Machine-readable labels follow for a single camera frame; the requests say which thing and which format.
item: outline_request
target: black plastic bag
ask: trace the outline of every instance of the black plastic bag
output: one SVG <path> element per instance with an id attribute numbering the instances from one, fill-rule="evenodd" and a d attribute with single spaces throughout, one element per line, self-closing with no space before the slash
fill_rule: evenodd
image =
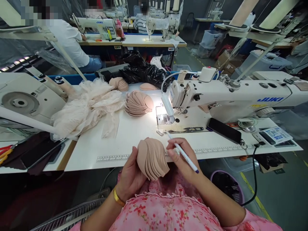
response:
<path id="1" fill-rule="evenodd" d="M 255 156 L 256 161 L 259 162 L 266 170 L 269 170 L 270 167 L 277 167 L 280 164 L 287 164 L 288 162 L 285 158 L 280 155 L 278 152 L 268 153 L 268 154 L 259 154 Z"/>
<path id="2" fill-rule="evenodd" d="M 164 79 L 168 76 L 166 71 L 147 63 L 138 51 L 126 52 L 121 60 L 130 66 L 125 70 L 120 70 L 127 83 L 147 82 L 161 88 Z M 167 81 L 164 89 L 167 88 L 170 81 L 171 79 Z"/>

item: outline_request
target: black smartphone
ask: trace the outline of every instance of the black smartphone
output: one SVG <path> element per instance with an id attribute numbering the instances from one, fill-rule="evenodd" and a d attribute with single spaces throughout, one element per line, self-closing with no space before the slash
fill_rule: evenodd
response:
<path id="1" fill-rule="evenodd" d="M 235 130 L 232 127 L 229 127 L 228 125 L 214 119 L 210 118 L 208 126 L 206 128 L 207 130 L 211 132 L 216 132 L 219 135 L 227 138 L 228 140 L 240 144 L 242 139 L 242 133 L 238 130 Z"/>

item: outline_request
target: thread spool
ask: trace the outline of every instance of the thread spool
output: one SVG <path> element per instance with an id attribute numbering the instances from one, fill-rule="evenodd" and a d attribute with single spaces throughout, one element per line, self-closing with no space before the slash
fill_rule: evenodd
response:
<path id="1" fill-rule="evenodd" d="M 170 0 L 167 0 L 166 12 L 170 11 Z"/>
<path id="2" fill-rule="evenodd" d="M 58 85 L 51 79 L 49 78 L 49 76 L 44 75 L 44 74 L 40 74 L 38 75 L 38 79 L 46 79 L 47 81 L 49 81 L 50 83 L 52 83 L 53 85 L 55 85 L 56 87 L 58 87 Z"/>
<path id="3" fill-rule="evenodd" d="M 192 80 L 198 80 L 198 79 L 199 79 L 199 76 L 198 76 L 198 75 L 194 74 L 194 75 L 192 76 Z"/>
<path id="4" fill-rule="evenodd" d="M 172 10 L 174 12 L 178 11 L 179 10 L 179 5 L 180 5 L 180 0 L 174 0 Z"/>
<path id="5" fill-rule="evenodd" d="M 216 68 L 214 67 L 203 67 L 200 72 L 198 72 L 199 80 L 203 82 L 210 82 L 214 74 L 216 73 Z"/>
<path id="6" fill-rule="evenodd" d="M 65 78 L 57 76 L 55 82 L 68 96 L 76 93 L 75 88 Z"/>
<path id="7" fill-rule="evenodd" d="M 55 86 L 50 81 L 46 79 L 39 79 L 39 81 L 44 84 L 46 87 L 50 88 L 54 93 L 56 93 L 60 97 L 64 97 L 66 94 L 62 91 L 58 86 Z"/>
<path id="8" fill-rule="evenodd" d="M 299 0 L 281 0 L 260 24 L 260 28 L 274 29 L 298 2 Z"/>
<path id="9" fill-rule="evenodd" d="M 233 19 L 229 23 L 230 26 L 241 27 L 254 9 L 259 0 L 244 0 L 238 8 Z"/>
<path id="10" fill-rule="evenodd" d="M 22 65 L 24 67 L 24 69 L 26 69 L 28 72 L 30 72 L 33 76 L 35 77 L 39 77 L 39 75 L 43 74 L 42 72 L 40 72 L 38 69 L 36 69 L 34 66 L 32 66 L 29 63 L 25 63 Z"/>

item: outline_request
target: pen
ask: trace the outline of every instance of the pen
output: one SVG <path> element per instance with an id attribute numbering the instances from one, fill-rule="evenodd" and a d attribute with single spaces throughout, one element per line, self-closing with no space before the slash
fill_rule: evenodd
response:
<path id="1" fill-rule="evenodd" d="M 169 136 L 170 139 L 173 139 L 173 137 L 170 135 L 169 132 L 167 132 L 167 135 Z M 175 143 L 175 146 L 177 147 L 177 149 L 180 151 L 180 153 L 182 154 L 182 156 L 185 158 L 185 160 L 187 161 L 187 163 L 189 164 L 189 166 L 196 172 L 199 173 L 198 168 L 194 165 L 194 163 L 192 162 L 192 160 L 188 157 L 188 155 L 184 152 L 184 150 L 181 148 L 180 145 L 178 145 L 177 143 Z"/>

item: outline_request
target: cardboard box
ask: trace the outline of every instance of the cardboard box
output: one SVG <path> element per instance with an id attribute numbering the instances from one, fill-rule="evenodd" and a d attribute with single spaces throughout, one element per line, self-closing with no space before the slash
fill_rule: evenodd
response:
<path id="1" fill-rule="evenodd" d="M 225 64 L 227 63 L 226 61 L 229 58 L 229 53 L 227 51 L 224 51 L 219 57 L 216 63 L 214 64 L 214 67 L 218 69 L 219 71 L 224 69 Z"/>
<path id="2" fill-rule="evenodd" d="M 239 60 L 231 60 L 226 63 L 224 70 L 228 71 L 229 73 L 233 73 L 236 68 L 239 68 L 242 65 L 242 61 Z"/>
<path id="3" fill-rule="evenodd" d="M 231 77 L 232 73 L 230 73 L 227 70 L 223 70 L 220 74 L 227 74 L 229 77 Z"/>

